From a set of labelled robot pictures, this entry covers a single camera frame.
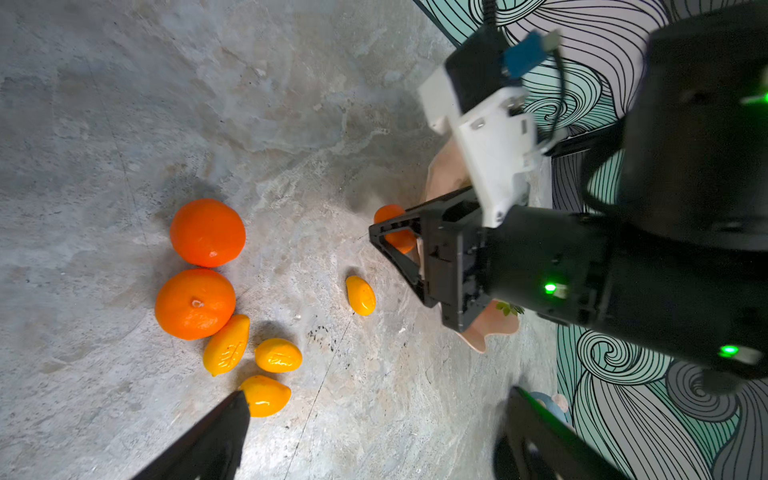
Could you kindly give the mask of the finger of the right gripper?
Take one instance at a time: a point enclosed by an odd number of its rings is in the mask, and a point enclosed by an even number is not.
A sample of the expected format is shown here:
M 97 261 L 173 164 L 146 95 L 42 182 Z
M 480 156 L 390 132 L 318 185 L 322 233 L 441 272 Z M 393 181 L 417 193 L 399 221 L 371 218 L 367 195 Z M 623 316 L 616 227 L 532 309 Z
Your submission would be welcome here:
M 406 231 L 420 237 L 429 222 L 455 223 L 477 210 L 477 195 L 471 186 L 444 194 L 406 210 L 392 219 L 374 223 L 370 230 L 387 235 Z
M 433 308 L 437 301 L 427 291 L 427 284 L 420 274 L 420 266 L 407 255 L 401 253 L 386 240 L 386 234 L 369 231 L 370 243 L 398 270 L 412 292 L 427 308 Z

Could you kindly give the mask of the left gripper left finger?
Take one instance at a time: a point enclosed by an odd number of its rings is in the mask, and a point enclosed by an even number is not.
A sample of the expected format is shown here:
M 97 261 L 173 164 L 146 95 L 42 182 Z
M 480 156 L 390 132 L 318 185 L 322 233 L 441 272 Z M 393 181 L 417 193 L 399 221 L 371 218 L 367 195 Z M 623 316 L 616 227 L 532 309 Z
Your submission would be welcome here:
M 134 479 L 232 480 L 241 464 L 249 423 L 245 393 L 235 391 Z

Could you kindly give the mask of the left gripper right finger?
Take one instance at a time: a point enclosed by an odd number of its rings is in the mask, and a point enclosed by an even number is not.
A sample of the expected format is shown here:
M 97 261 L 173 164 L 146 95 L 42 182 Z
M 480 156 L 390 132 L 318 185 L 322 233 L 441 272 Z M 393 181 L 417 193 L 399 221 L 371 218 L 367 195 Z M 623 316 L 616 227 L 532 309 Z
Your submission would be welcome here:
M 525 389 L 510 389 L 493 452 L 496 479 L 624 479 Z

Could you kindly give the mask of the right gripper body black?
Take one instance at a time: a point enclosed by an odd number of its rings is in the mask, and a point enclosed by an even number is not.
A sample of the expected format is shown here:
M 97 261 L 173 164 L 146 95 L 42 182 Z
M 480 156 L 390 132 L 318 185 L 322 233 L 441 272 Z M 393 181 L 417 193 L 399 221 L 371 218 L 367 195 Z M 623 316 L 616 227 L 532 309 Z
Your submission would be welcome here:
M 480 273 L 486 240 L 480 204 L 458 222 L 429 222 L 420 238 L 422 276 L 441 308 L 442 325 L 464 332 L 489 303 Z

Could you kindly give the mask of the large orange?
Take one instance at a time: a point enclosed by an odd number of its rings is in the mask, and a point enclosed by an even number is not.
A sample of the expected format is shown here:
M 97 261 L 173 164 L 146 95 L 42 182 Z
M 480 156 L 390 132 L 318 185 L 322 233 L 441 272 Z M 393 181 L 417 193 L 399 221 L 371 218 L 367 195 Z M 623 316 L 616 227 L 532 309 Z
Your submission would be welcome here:
M 236 259 L 246 244 L 246 229 L 239 214 L 214 199 L 187 203 L 170 226 L 174 251 L 187 263 L 220 267 Z
M 232 317 L 235 306 L 232 284 L 213 270 L 197 268 L 182 271 L 163 285 L 154 313 L 166 333 L 193 341 L 221 330 Z

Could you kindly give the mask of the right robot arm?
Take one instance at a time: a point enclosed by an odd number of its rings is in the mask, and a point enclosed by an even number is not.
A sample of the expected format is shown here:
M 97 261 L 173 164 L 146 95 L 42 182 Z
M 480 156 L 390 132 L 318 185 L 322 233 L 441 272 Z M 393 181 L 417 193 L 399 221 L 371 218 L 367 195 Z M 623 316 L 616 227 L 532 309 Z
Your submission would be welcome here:
M 470 185 L 369 229 L 443 324 L 495 300 L 698 365 L 713 395 L 767 375 L 767 5 L 739 3 L 653 32 L 629 111 L 580 165 L 586 211 L 528 203 L 540 137 L 523 76 L 566 72 L 556 30 L 510 45 L 493 1 L 421 86 Z

